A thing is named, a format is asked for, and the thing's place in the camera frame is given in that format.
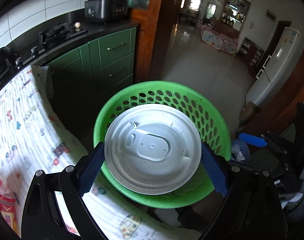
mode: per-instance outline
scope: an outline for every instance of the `kitchen counter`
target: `kitchen counter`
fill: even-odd
[[[86,33],[80,34],[74,38],[66,40],[60,43],[57,46],[52,47],[49,50],[46,50],[40,53],[42,47],[41,43],[38,41],[38,32],[47,30],[59,23],[67,22],[70,25],[73,25],[75,22],[81,23],[81,28],[87,30]],[[132,22],[130,20],[122,20],[117,22],[111,22],[107,24],[98,24],[93,22],[88,22],[84,19],[84,10],[77,10],[70,12],[56,18],[50,19],[22,34],[14,41],[12,41],[8,47],[11,48],[16,54],[17,57],[22,58],[22,67],[14,72],[7,73],[2,80],[0,81],[0,90],[21,70],[23,70],[28,65],[45,65],[51,60],[57,58],[58,56],[64,54],[65,52],[70,51],[73,48],[76,48],[88,41],[100,38],[102,36],[118,32],[125,29],[130,29],[138,27],[138,23]],[[31,56],[31,48],[34,46],[38,47],[39,54],[36,57]]]

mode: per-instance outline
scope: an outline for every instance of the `white refrigerator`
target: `white refrigerator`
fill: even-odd
[[[301,36],[299,30],[286,27],[272,55],[269,55],[256,75],[256,82],[246,94],[246,104],[264,106],[283,85],[288,75],[289,62]]]

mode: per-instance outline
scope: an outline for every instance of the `drawer handle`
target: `drawer handle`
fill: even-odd
[[[109,75],[110,77],[115,77],[115,76],[117,76],[118,74],[120,74],[123,70],[125,70],[124,68],[123,69],[121,69],[119,72],[117,72],[117,73],[115,73],[115,74],[113,74],[113,75]]]
[[[121,46],[123,46],[123,45],[125,45],[125,43],[124,43],[124,42],[121,42],[121,44],[120,44],[119,46],[116,46],[116,47],[114,47],[114,48],[107,48],[107,50],[113,50],[113,49],[116,49],[116,48],[121,47]]]

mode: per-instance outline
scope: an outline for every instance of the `floor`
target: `floor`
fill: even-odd
[[[255,82],[243,63],[204,43],[199,28],[182,22],[173,27],[161,79],[191,87],[209,99],[232,138],[245,94]]]

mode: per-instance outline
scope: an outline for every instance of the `green basket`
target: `green basket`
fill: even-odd
[[[231,140],[226,123],[218,110],[204,96],[186,86],[166,82],[143,82],[115,94],[101,109],[93,132],[94,146],[104,141],[108,127],[115,117],[143,104],[164,104],[185,113],[213,151],[226,160],[231,158]],[[214,186],[202,164],[193,177],[182,187],[162,195],[144,195],[121,185],[110,173],[106,163],[101,168],[110,183],[128,198],[155,208],[178,208],[191,205],[210,194]]]

